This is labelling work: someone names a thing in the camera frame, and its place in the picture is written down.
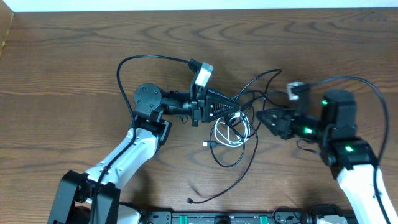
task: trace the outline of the white cable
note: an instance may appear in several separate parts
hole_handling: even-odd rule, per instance
[[[250,130],[251,130],[251,128],[250,128],[249,125],[248,125],[249,119],[248,119],[247,116],[244,117],[244,116],[242,115],[241,112],[237,112],[237,113],[235,114],[235,116],[233,116],[233,117],[230,119],[230,122],[231,122],[231,120],[234,119],[234,118],[241,118],[241,119],[244,119],[245,121],[247,121],[247,123],[246,123],[246,122],[241,122],[241,124],[243,124],[243,126],[244,126],[243,141],[246,142],[246,141],[249,139]],[[215,126],[215,128],[214,128],[214,135],[215,135],[215,137],[216,137],[216,140],[217,140],[220,144],[223,144],[223,145],[229,146],[229,147],[239,147],[239,146],[241,146],[241,145],[243,144],[243,143],[242,143],[242,139],[241,139],[238,135],[236,135],[236,138],[237,138],[238,140],[236,140],[236,141],[232,141],[232,140],[231,140],[231,138],[230,138],[230,136],[229,136],[229,126],[227,126],[227,128],[226,128],[227,137],[226,137],[223,133],[221,133],[221,131],[219,131],[218,125],[219,125],[219,124],[225,125],[225,122],[222,122],[222,120],[224,120],[224,118],[218,118],[217,121],[216,121],[216,126]],[[217,136],[217,133],[220,134],[221,137],[223,137],[224,140],[225,140],[226,142],[220,140],[220,139],[218,138],[218,136]]]

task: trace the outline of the white background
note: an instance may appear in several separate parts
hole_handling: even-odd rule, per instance
[[[398,7],[398,0],[3,0],[14,12]]]

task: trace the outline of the wooden table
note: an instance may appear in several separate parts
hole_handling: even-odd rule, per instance
[[[70,169],[84,172],[119,144],[130,117],[116,67],[138,54],[208,62],[215,68],[208,85],[229,96],[273,68],[283,69],[273,90],[335,75],[368,79],[389,105],[391,132],[381,167],[398,208],[397,9],[19,13],[0,58],[0,223],[45,222],[62,175]],[[121,76],[130,99],[145,82],[188,90],[192,79],[185,65],[154,59],[128,62]],[[251,88],[264,89],[268,78]],[[358,134],[378,152],[384,123],[374,93],[354,81],[318,87],[312,95],[314,114],[330,88],[355,92]],[[166,145],[125,186],[123,201],[174,210],[273,210],[319,203],[350,208],[316,155],[264,127],[245,179],[216,200],[187,205],[188,197],[207,198],[231,185],[245,170],[254,144],[238,166],[224,169],[202,147],[211,124],[193,128],[166,119],[173,122]],[[240,154],[240,149],[216,151],[225,162]]]

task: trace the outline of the green light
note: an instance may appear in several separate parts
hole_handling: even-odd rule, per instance
[[[309,128],[304,128],[304,134],[312,134],[313,133],[313,131],[312,131],[312,129],[309,129]]]
[[[353,152],[354,151],[354,149],[352,147],[350,147],[350,146],[346,146],[346,150],[347,150],[347,152]]]

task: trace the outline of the green tape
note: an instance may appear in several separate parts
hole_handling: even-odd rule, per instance
[[[188,216],[180,215],[180,224],[188,224]]]
[[[260,217],[260,224],[268,224],[268,217],[267,216],[261,216]]]

